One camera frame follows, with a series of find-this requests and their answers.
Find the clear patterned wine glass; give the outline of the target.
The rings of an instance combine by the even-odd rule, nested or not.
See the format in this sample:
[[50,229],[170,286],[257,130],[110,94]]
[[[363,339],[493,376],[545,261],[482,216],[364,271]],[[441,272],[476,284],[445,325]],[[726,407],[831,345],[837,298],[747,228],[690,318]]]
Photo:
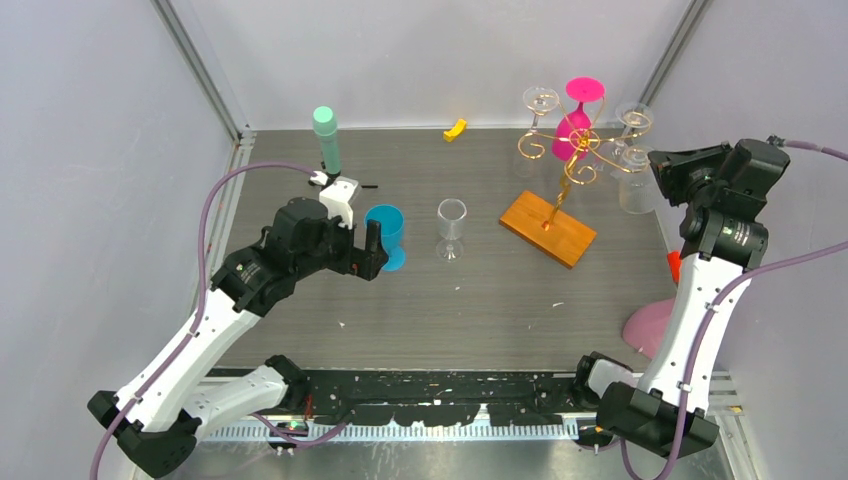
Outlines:
[[626,172],[618,176],[619,205],[629,214],[648,214],[655,210],[656,184],[650,167],[652,148],[632,145],[623,150],[619,163]]

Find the blue wine glass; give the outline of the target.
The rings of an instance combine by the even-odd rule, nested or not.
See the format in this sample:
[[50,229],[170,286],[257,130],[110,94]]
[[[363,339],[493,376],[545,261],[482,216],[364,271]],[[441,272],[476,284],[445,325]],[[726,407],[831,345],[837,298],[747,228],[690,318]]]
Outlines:
[[405,217],[401,210],[393,205],[376,205],[368,210],[365,220],[374,220],[381,225],[381,241],[388,254],[388,261],[383,269],[389,272],[400,270],[406,261],[406,252],[402,246]]

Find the clear plain wine glass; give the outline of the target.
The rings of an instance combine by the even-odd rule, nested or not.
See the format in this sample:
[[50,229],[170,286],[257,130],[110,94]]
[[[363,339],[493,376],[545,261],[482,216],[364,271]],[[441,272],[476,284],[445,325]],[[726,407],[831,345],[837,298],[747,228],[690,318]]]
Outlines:
[[441,240],[436,245],[436,251],[446,262],[457,261],[464,253],[462,237],[467,214],[465,203],[456,198],[442,200],[437,208],[437,226]]

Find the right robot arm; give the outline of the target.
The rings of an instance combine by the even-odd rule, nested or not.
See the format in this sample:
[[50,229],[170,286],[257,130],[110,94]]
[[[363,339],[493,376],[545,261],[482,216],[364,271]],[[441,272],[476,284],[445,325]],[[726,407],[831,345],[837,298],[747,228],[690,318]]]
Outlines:
[[768,230],[756,217],[790,157],[770,143],[742,139],[651,151],[647,158],[663,197],[686,207],[669,321],[641,377],[593,352],[581,358],[570,392],[577,406],[596,410],[601,429],[671,461],[710,447],[718,436],[706,417],[713,366],[747,275],[768,246]]

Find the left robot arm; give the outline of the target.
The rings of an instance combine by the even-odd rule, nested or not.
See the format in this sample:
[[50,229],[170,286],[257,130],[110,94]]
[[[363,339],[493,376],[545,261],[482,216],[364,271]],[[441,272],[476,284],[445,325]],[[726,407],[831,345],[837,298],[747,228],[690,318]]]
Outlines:
[[125,456],[152,478],[175,471],[196,445],[219,428],[276,407],[298,412],[307,398],[305,375],[281,356],[213,390],[194,392],[233,343],[253,328],[296,284],[329,270],[374,279],[388,261],[382,225],[366,224],[365,244],[355,228],[314,199],[279,208],[259,240],[230,253],[181,330],[131,382],[100,390],[87,408]]

